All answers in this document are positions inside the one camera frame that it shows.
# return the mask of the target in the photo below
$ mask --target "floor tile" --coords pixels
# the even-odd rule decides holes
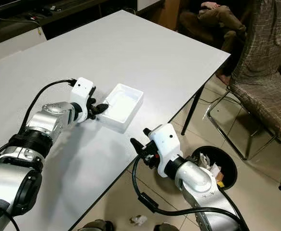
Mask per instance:
[[[139,181],[138,187],[141,192],[146,192],[153,200],[156,200],[160,208],[175,210]],[[137,215],[147,216],[148,220],[142,226],[133,226],[129,219]],[[150,212],[149,209],[138,201],[132,185],[132,176],[130,172],[126,171],[73,231],[95,219],[111,220],[116,227],[116,231],[153,231],[155,225],[162,224],[163,222],[181,227],[185,217],[168,217]]]
[[[228,143],[225,142],[222,148],[235,156]],[[243,214],[250,230],[280,231],[279,183],[239,158],[234,157],[233,160],[238,169],[238,179],[227,193]]]
[[[220,97],[220,95],[208,89],[204,89],[201,95],[201,99],[208,102],[212,102],[218,97]],[[192,116],[192,119],[188,125],[188,130],[220,147],[224,142],[224,138],[206,116],[209,105],[209,103],[199,100],[194,115]],[[184,125],[190,107],[191,102],[188,103],[187,106],[185,106],[182,111],[174,118],[174,122]],[[215,109],[211,112],[211,115],[222,127],[222,129],[225,132],[228,132],[240,109],[241,107],[238,104],[223,100],[215,107]]]
[[[199,147],[210,145],[214,146],[214,144],[210,143],[206,139],[203,139],[202,137],[196,135],[195,133],[187,130],[185,132],[185,135],[181,135],[181,131],[183,127],[175,122],[171,123],[174,126],[174,129],[177,133],[177,136],[180,140],[180,148],[183,152],[184,158],[186,158],[189,155],[192,155],[192,153]]]
[[[198,226],[196,226],[189,219],[186,219],[180,229],[180,231],[199,231]]]
[[[219,95],[223,95],[226,92],[227,86],[214,74],[204,85],[204,87]]]
[[[250,138],[250,135],[257,130],[258,126],[259,124],[256,123],[244,109],[242,109],[228,135],[232,142],[235,143],[239,150],[244,154],[248,152],[247,147],[250,140],[251,145],[249,152],[251,157],[271,138],[271,136],[263,129],[260,130],[255,136]],[[259,154],[246,163],[273,178],[277,182],[280,182],[281,144],[273,141]]]

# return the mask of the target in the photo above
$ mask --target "trash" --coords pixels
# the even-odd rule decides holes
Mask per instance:
[[[204,154],[200,153],[198,164],[199,167],[203,167],[205,169],[210,169],[210,159]]]
[[[216,163],[214,163],[210,169],[210,172],[212,173],[213,177],[216,178],[217,175],[221,172],[221,167],[217,166]]]
[[[223,181],[223,178],[224,178],[224,174],[219,172],[218,175],[215,177],[216,179],[216,182],[222,182]]]
[[[148,218],[146,216],[138,215],[136,217],[131,218],[130,222],[132,224],[134,224],[135,226],[141,226],[143,223],[146,222],[146,220],[148,220]]]
[[[221,187],[221,188],[224,188],[224,187],[225,187],[225,185],[224,185],[221,181],[217,182],[217,185],[218,185],[219,187]]]

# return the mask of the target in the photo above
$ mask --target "white plastic box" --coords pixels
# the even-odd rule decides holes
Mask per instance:
[[[121,83],[106,97],[109,107],[98,120],[107,127],[124,133],[144,101],[144,93]]]

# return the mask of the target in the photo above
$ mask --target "white table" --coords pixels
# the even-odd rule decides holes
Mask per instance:
[[[26,108],[51,81],[85,77],[101,102],[117,83],[144,92],[124,134],[87,121],[67,131],[46,159],[34,208],[16,218],[21,230],[64,231],[133,161],[129,142],[167,123],[229,54],[120,11],[0,61],[0,146],[18,131]],[[45,103],[67,101],[70,87],[47,90]],[[7,231],[14,230],[12,225]]]

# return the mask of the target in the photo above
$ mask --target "person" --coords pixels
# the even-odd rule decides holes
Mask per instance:
[[[206,27],[218,27],[224,34],[224,43],[221,50],[232,53],[234,42],[239,38],[242,42],[246,38],[246,26],[233,14],[231,10],[234,0],[216,0],[212,1],[197,1],[191,0],[191,9],[198,12],[198,20]],[[229,84],[230,77],[223,73],[223,67],[220,67],[215,73],[216,76]]]
[[[111,221],[104,221],[101,219],[92,221],[86,224],[83,228],[78,231],[114,231],[114,225]],[[163,223],[161,225],[156,225],[153,231],[179,231],[175,226],[168,223]]]

